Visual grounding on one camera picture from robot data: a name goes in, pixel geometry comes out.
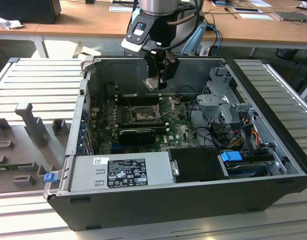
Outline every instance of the green circuit board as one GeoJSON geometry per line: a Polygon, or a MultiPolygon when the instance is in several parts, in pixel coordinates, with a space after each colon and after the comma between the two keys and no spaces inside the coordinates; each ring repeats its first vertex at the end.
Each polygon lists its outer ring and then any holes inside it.
{"type": "Polygon", "coordinates": [[[165,152],[170,148],[199,146],[187,121],[188,108],[185,102],[174,105],[171,99],[166,99],[157,107],[156,105],[118,106],[114,101],[108,101],[100,107],[100,112],[101,127],[96,130],[100,155],[165,152]],[[157,124],[157,127],[143,128],[157,129],[154,144],[133,146],[120,144],[119,132],[125,129],[125,124],[130,125],[135,122],[139,124],[137,128],[141,124],[157,124]]]}

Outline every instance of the white table leg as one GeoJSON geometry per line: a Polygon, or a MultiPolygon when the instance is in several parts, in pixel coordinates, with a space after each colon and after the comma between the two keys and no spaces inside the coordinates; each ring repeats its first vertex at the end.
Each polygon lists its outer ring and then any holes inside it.
{"type": "Polygon", "coordinates": [[[44,40],[36,38],[34,41],[35,48],[37,49],[41,58],[49,58],[47,48],[44,40]]]}
{"type": "Polygon", "coordinates": [[[258,48],[257,47],[253,47],[250,54],[249,54],[249,57],[253,58],[256,56],[256,53],[257,53],[257,50],[258,48]]]}

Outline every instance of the computer case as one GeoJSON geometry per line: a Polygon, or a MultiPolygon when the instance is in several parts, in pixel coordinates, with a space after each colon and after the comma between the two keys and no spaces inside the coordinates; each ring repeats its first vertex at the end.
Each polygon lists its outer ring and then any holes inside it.
{"type": "Polygon", "coordinates": [[[54,24],[61,10],[59,0],[0,0],[0,17],[22,23],[54,24]]]}

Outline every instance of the sticker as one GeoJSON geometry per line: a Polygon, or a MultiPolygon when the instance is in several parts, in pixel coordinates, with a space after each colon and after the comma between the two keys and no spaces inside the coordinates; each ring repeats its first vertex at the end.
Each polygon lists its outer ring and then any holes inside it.
{"type": "Polygon", "coordinates": [[[108,161],[109,161],[109,157],[95,157],[93,159],[93,164],[94,165],[107,164],[108,161]]]}
{"type": "Polygon", "coordinates": [[[148,185],[146,161],[141,159],[107,160],[109,188],[148,185]]]}

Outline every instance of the motherboard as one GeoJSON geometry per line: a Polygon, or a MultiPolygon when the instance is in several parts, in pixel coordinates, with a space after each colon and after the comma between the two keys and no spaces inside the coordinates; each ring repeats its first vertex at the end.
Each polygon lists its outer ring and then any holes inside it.
{"type": "Polygon", "coordinates": [[[175,96],[109,99],[92,116],[97,134],[94,149],[100,155],[199,147],[188,121],[188,103],[175,96]]]}

